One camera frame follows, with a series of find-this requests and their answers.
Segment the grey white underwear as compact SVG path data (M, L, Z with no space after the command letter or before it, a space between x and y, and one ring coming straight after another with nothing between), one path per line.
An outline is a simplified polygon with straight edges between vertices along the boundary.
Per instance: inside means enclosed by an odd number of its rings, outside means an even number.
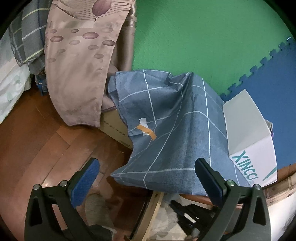
M266 124L267 124L267 127L269 129L269 132L271 134L271 137L273 138L274 136L274 133L273 133L273 123L268 121L268 120L265 120Z

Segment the wooden nightstand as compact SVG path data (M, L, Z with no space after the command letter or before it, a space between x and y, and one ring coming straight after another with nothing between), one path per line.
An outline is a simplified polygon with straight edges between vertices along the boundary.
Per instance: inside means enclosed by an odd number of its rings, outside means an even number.
M187 200L213 206L213 203L210 201L210 198L207 196L189 195L189 194L180 194L180 196Z

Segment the white XINCCI shoe box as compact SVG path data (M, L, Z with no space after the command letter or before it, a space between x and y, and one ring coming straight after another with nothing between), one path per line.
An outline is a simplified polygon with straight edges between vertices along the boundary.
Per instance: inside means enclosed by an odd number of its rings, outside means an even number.
M225 102L223 113L228 155L249 185L265 187L278 180L273 138L254 100L244 89Z

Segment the orange tape strip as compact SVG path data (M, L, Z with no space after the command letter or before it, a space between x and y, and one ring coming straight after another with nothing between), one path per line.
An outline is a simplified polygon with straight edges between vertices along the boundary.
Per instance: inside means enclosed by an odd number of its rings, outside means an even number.
M157 138L156 134L155 134L151 129L149 129L149 128L147 128L147 127L141 125L141 124L139 124L139 125L137 126L137 129L138 129L138 130L141 130L141 131L144 132L145 134L149 135L153 141Z

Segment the blue checked cloth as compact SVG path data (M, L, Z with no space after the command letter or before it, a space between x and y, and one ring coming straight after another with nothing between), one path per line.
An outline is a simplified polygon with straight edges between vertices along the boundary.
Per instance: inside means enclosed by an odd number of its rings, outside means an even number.
M220 96L194 73L178 76L157 70L118 72L107 87L128 129L133 151L112 173L120 184L164 193L206 194L195 173L205 159L224 179L248 186L228 156ZM137 126L151 129L151 137Z

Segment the cardboard box on floor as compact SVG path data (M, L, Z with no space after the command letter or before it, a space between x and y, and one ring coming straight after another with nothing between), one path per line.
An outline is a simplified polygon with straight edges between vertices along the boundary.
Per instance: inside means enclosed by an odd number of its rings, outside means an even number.
M99 129L127 148L133 148L132 141L127 133L127 126L121 120L117 110L112 110L101 114Z

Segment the white patterned sheet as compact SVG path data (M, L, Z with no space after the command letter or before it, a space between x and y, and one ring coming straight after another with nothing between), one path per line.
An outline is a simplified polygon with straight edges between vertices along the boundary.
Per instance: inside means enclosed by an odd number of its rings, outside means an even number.
M0 115L3 121L25 90L30 89L30 71L27 65L19 66L11 49L8 32L1 38Z

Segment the pink floral curtain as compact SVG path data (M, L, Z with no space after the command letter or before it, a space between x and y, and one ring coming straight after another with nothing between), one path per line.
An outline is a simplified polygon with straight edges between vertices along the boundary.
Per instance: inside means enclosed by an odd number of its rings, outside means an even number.
M135 1L53 1L46 27L49 95L69 126L100 126L114 109L109 77L132 67Z

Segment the grey plaid bedding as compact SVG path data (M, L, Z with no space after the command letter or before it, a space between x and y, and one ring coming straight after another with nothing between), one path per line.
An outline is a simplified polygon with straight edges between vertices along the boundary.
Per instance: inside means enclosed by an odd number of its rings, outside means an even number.
M31 1L9 26L11 48L19 66L38 75L45 69L45 32L52 1Z

